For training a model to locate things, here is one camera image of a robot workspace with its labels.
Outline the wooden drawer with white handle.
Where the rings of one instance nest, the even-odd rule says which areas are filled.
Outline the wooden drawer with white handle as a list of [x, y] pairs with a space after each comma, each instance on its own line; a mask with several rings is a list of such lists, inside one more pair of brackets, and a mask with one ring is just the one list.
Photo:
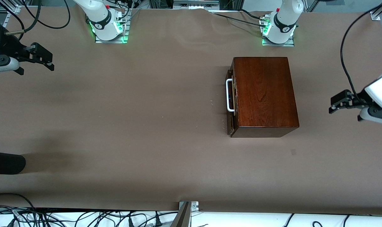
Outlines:
[[225, 80], [227, 134], [232, 137], [237, 129], [237, 105], [235, 101], [234, 81], [232, 70], [227, 70]]

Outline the dark brown wooden cabinet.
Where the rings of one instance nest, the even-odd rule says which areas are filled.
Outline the dark brown wooden cabinet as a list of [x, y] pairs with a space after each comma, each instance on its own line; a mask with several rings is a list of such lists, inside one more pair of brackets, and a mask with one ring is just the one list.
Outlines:
[[278, 138], [300, 127], [287, 57], [238, 56], [229, 70], [237, 105], [232, 138]]

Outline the black foam cylinder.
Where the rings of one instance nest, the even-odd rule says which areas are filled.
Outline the black foam cylinder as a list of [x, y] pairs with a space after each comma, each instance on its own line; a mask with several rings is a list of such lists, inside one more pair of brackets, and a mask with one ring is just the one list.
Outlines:
[[26, 160], [22, 155], [0, 153], [0, 174], [19, 174], [25, 166]]

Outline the brown paper table cover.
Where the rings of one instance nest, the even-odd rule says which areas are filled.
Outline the brown paper table cover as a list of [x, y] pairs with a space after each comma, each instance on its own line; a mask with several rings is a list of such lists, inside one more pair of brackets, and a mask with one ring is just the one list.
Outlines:
[[[339, 48], [359, 13], [302, 14], [294, 47], [205, 10], [141, 10], [126, 44], [97, 44], [84, 13], [21, 40], [54, 71], [0, 73], [0, 152], [23, 154], [0, 193], [36, 207], [382, 214], [382, 125], [328, 113], [348, 89]], [[225, 76], [236, 56], [289, 60], [300, 127], [281, 138], [226, 133]]]

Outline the grey device with ports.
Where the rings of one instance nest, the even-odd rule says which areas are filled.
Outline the grey device with ports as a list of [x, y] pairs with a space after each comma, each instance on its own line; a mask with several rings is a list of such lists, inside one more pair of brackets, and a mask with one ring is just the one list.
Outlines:
[[173, 0], [172, 9], [220, 10], [219, 0]]

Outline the grey aluminium beam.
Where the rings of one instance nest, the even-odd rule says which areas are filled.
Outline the grey aluminium beam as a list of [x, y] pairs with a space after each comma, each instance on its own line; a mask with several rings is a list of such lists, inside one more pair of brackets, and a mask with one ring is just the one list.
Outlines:
[[192, 202], [184, 201], [180, 204], [180, 209], [176, 214], [170, 227], [190, 227], [190, 219], [192, 212]]

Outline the aluminium frame profile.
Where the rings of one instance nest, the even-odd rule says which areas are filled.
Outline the aluminium frame profile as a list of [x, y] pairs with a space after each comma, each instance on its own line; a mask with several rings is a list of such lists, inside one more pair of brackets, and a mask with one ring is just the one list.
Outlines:
[[380, 16], [382, 15], [382, 2], [373, 10], [371, 10], [370, 15], [372, 20], [380, 20]]
[[7, 27], [10, 19], [14, 18], [15, 20], [17, 20], [21, 24], [22, 28], [24, 28], [24, 23], [18, 17], [18, 14], [21, 11], [20, 5], [13, 3], [13, 2], [7, 3], [7, 2], [4, 2], [3, 0], [1, 0], [0, 1], [0, 7], [1, 7], [1, 12], [6, 14], [5, 19], [3, 20], [3, 27]]

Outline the aluminium left arm base plate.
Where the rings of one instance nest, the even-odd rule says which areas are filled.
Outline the aluminium left arm base plate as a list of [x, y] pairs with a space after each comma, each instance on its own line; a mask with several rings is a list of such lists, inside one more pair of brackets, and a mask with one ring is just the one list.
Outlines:
[[285, 43], [282, 44], [276, 44], [271, 42], [267, 37], [262, 37], [262, 45], [263, 46], [280, 46], [280, 47], [294, 47], [294, 39], [293, 36], [291, 36]]

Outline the aluminium right arm base plate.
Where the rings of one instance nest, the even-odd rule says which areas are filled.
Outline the aluminium right arm base plate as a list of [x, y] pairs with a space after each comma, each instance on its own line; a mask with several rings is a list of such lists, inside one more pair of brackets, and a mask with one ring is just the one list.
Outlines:
[[111, 14], [110, 21], [104, 25], [90, 22], [96, 43], [125, 44], [128, 42], [131, 11], [123, 14], [116, 9], [108, 9]]

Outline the silver metal corner bracket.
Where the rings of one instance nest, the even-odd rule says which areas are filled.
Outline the silver metal corner bracket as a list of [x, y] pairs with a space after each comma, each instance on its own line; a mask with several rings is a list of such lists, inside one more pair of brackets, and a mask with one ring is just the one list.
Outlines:
[[189, 202], [191, 206], [191, 212], [198, 212], [199, 211], [199, 202], [198, 201], [180, 201], [179, 202], [179, 210], [182, 208], [185, 203]]

